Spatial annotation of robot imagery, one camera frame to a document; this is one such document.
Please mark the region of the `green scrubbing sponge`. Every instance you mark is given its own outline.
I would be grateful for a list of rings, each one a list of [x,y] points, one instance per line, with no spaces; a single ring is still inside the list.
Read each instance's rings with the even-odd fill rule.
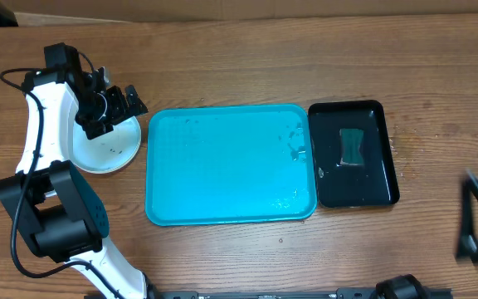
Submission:
[[[361,166],[364,158],[361,153],[364,131],[361,129],[343,128],[339,131],[341,141],[341,165]]]

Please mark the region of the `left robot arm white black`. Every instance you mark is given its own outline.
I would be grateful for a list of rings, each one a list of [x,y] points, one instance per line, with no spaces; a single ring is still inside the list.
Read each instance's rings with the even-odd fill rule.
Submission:
[[[50,258],[55,272],[77,270],[105,298],[153,297],[148,277],[111,240],[105,206],[85,180],[85,173],[115,172],[135,157],[146,106],[132,86],[112,86],[102,67],[57,65],[24,74],[26,143],[15,174],[0,180],[15,268],[35,277],[17,254],[23,241],[33,255]]]

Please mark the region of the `light blue plate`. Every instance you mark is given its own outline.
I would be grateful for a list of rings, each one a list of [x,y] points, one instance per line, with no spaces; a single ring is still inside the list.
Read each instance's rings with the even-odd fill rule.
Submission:
[[[92,174],[122,169],[135,157],[141,144],[141,128],[134,116],[93,140],[88,140],[81,126],[74,124],[72,136],[71,162]]]

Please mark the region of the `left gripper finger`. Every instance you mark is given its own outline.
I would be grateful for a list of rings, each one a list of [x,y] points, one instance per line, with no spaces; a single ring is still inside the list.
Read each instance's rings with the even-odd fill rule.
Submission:
[[[147,106],[141,101],[134,86],[129,85],[125,88],[128,112],[131,116],[139,116],[148,113]]]
[[[110,122],[121,123],[128,118],[128,104],[122,93],[110,94]]]

